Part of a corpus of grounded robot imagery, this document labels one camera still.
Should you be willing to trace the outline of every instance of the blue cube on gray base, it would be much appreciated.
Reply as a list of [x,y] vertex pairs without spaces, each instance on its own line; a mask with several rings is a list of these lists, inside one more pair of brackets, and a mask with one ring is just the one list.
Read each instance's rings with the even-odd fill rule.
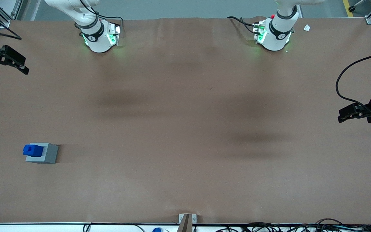
[[58,146],[54,144],[50,144],[47,142],[31,142],[30,144],[34,144],[40,147],[44,147],[43,155],[41,157],[30,157],[27,156],[25,159],[26,162],[31,163],[55,163],[56,155],[58,152]]

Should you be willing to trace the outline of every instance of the cable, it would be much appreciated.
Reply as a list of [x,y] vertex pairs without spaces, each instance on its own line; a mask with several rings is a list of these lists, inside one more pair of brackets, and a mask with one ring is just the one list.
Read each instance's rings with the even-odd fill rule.
[[249,26],[253,26],[253,25],[244,22],[243,17],[240,17],[240,19],[238,19],[238,18],[236,18],[236,17],[234,17],[234,16],[229,16],[229,17],[227,17],[227,19],[235,19],[235,20],[237,20],[238,22],[240,22],[241,24],[243,24],[243,25],[246,27],[246,29],[247,29],[248,31],[250,31],[251,33],[256,34],[256,35],[260,35],[259,32],[252,31],[252,30],[250,30],[250,28],[247,27],[248,25],[249,25]]
[[13,38],[13,39],[16,39],[16,40],[22,40],[22,38],[15,32],[13,32],[11,29],[7,28],[5,25],[3,25],[1,22],[0,22],[0,25],[7,29],[9,32],[11,32],[13,35],[7,35],[7,34],[4,34],[4,33],[0,33],[1,36],[5,36],[5,37],[9,37],[9,38]]
[[340,92],[339,92],[339,87],[338,87],[338,84],[339,84],[340,78],[343,76],[343,74],[346,72],[346,70],[348,70],[351,66],[353,66],[353,65],[355,65],[355,64],[357,64],[357,63],[359,63],[359,62],[365,61],[365,60],[367,60],[367,59],[371,59],[371,56],[368,56],[368,57],[362,58],[362,59],[360,59],[360,60],[357,60],[357,61],[355,61],[355,62],[349,64],[345,69],[343,69],[343,71],[340,73],[340,75],[339,75],[339,77],[337,78],[337,81],[336,81],[336,92],[337,92],[337,95],[338,95],[339,97],[343,98],[344,100],[351,101],[351,102],[354,102],[354,103],[356,103],[356,104],[359,104],[359,105],[360,105],[361,107],[363,107],[365,110],[371,112],[371,110],[370,110],[368,107],[366,107],[364,104],[362,104],[361,102],[356,101],[356,100],[351,99],[351,98],[348,98],[348,97],[344,97],[342,94],[340,94]]
[[134,226],[137,226],[138,228],[140,228],[143,232],[146,232],[143,228],[141,228],[140,226],[138,225],[134,225]]
[[227,17],[226,19],[235,19],[237,20],[238,22],[242,23],[242,24],[245,24],[245,25],[249,25],[249,26],[253,26],[252,24],[249,24],[249,23],[246,23],[244,21],[241,21],[240,19],[238,19],[237,17],[234,17],[234,16],[229,16]]
[[219,229],[218,231],[216,231],[216,232],[224,232],[224,230],[228,230],[228,231],[234,231],[234,232],[240,232],[240,231],[238,231],[238,230],[236,230],[236,229],[233,229],[233,228],[229,228],[229,227],[227,227],[227,228],[225,228],[225,229]]
[[334,222],[336,222],[336,223],[339,223],[340,225],[343,225],[343,223],[341,223],[340,221],[338,221],[338,220],[336,220],[336,219],[332,219],[332,218],[324,218],[324,219],[320,219],[320,220],[318,220],[316,223],[317,223],[317,224],[320,224],[320,223],[322,223],[322,222],[324,222],[324,221],[328,221],[328,220],[330,220],[330,221],[334,221]]
[[91,228],[91,224],[85,224],[83,227],[82,227],[82,232],[88,232]]
[[121,17],[119,17],[119,16],[115,16],[115,17],[108,17],[108,16],[104,16],[104,15],[100,15],[97,11],[95,11],[92,7],[90,7],[91,8],[91,10],[90,9],[88,9],[88,7],[84,4],[84,2],[82,1],[82,0],[80,0],[80,2],[81,2],[81,4],[89,11],[89,12],[91,12],[91,13],[93,13],[93,14],[95,14],[95,15],[97,15],[97,16],[99,16],[99,17],[103,17],[103,18],[107,18],[107,19],[121,19],[121,22],[123,21],[123,19],[121,18]]

